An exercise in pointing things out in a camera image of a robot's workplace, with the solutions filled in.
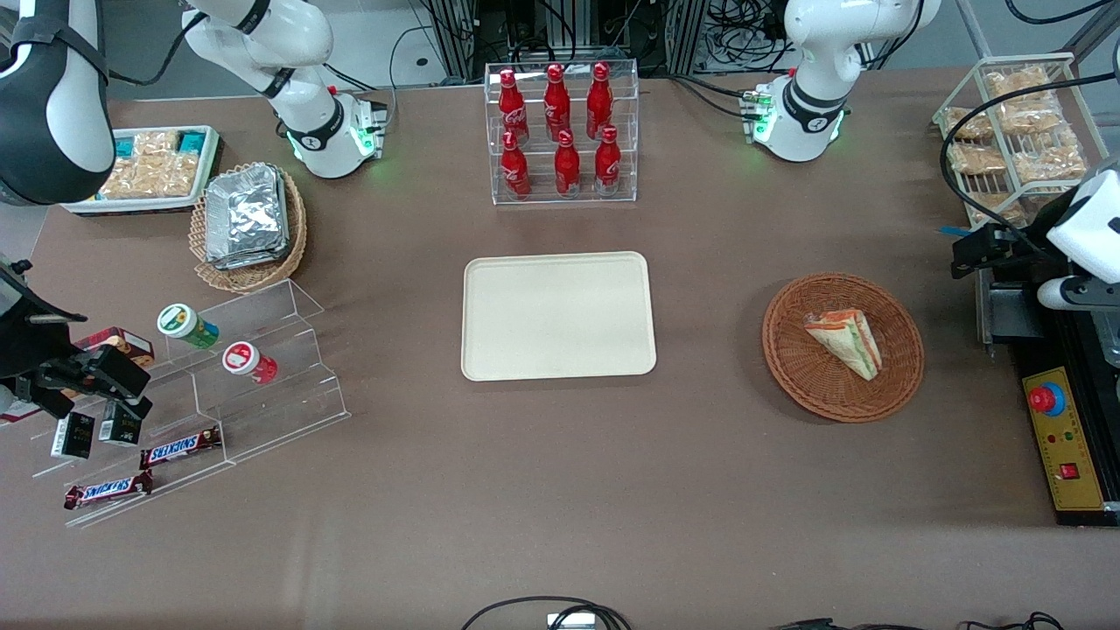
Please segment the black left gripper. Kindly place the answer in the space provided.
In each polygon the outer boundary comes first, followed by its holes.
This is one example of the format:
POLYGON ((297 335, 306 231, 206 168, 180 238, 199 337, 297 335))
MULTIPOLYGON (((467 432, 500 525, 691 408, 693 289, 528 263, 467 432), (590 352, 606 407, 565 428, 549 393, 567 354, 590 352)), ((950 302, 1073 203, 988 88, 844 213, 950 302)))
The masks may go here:
MULTIPOLYGON (((955 256, 952 260, 952 278, 964 279, 971 274, 988 267, 988 254, 991 253, 991 231, 976 230, 968 232, 955 241, 955 256)), ((1033 252, 1008 252, 996 258, 991 263, 995 282, 1004 284, 1043 284, 1056 277, 1056 259, 1049 254, 1033 252)))

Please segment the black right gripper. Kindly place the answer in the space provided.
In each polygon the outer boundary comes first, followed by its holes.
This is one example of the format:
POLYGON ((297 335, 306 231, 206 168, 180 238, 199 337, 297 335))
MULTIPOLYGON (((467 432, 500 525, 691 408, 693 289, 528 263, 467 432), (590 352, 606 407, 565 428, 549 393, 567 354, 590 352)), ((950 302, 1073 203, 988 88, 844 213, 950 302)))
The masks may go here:
MULTIPOLYGON (((53 418, 67 417, 74 409, 75 390, 69 386, 45 388, 35 383, 44 364, 64 361, 76 354, 71 344, 72 323, 87 322, 80 312, 60 311, 32 291, 25 272, 30 262, 1 263, 1 376, 3 388, 21 404, 36 404, 53 418)), ((144 421, 153 402, 148 397, 128 399, 119 395, 108 398, 108 418, 111 420, 144 421)))

